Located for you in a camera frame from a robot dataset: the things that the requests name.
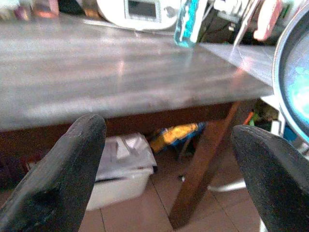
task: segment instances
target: white storage box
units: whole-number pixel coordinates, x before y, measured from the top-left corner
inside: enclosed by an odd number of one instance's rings
[[[140,196],[156,166],[143,135],[107,138],[87,210]]]

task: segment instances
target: tiled floor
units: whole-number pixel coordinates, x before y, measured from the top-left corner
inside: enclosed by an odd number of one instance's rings
[[[223,185],[241,178],[231,153],[225,157],[212,185]],[[189,158],[176,162],[172,152],[156,156],[158,171],[152,175],[142,196],[100,210],[87,211],[80,232],[172,232],[168,213],[181,186]],[[9,193],[1,193],[0,204]],[[226,193],[207,192],[190,223],[177,232],[254,232],[259,216],[247,190]]]

